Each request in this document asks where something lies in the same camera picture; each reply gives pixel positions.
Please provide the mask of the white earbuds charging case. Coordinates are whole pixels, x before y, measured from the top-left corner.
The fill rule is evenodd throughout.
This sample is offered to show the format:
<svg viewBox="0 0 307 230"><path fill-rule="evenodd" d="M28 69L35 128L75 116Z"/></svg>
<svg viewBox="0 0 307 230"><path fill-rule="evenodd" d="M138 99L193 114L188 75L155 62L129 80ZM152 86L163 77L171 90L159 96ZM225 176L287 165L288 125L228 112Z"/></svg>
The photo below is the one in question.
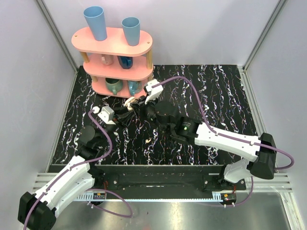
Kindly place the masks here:
<svg viewBox="0 0 307 230"><path fill-rule="evenodd" d="M127 108L128 111L131 111L131 110L133 110L131 104L134 103L134 102L137 102L137 101L138 101L137 98L135 98L135 97L130 97L130 98L128 98L128 99L125 101L124 105L125 105L125 107Z"/></svg>

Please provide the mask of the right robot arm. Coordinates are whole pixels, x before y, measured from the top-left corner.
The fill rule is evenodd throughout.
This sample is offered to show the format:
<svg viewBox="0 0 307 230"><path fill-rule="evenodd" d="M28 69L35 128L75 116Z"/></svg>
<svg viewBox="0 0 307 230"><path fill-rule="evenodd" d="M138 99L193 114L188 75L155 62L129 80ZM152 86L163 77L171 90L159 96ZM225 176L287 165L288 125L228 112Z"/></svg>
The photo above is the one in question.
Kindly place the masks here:
<svg viewBox="0 0 307 230"><path fill-rule="evenodd" d="M274 178L277 151L271 134L245 136L208 128L201 121L182 116L170 102L148 100L145 96L133 103L133 108L140 118L153 122L176 142L213 147L240 156L241 160L224 165L216 179L224 190L251 176L265 180Z"/></svg>

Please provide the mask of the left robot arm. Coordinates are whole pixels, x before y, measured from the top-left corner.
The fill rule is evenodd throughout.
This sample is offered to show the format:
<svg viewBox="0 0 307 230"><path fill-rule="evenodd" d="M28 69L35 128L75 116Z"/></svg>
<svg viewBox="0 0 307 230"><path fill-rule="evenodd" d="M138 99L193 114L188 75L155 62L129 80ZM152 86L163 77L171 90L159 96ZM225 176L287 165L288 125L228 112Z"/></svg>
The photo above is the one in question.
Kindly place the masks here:
<svg viewBox="0 0 307 230"><path fill-rule="evenodd" d="M110 135L118 127L126 126L132 114L132 109L109 106L96 106L88 113L96 126L81 129L78 150L70 162L46 185L20 198L18 220L23 229L50 230L60 213L77 197L92 191L92 197L85 201L97 205L106 197L107 188L117 188L119 175L104 172L96 163L111 153Z"/></svg>

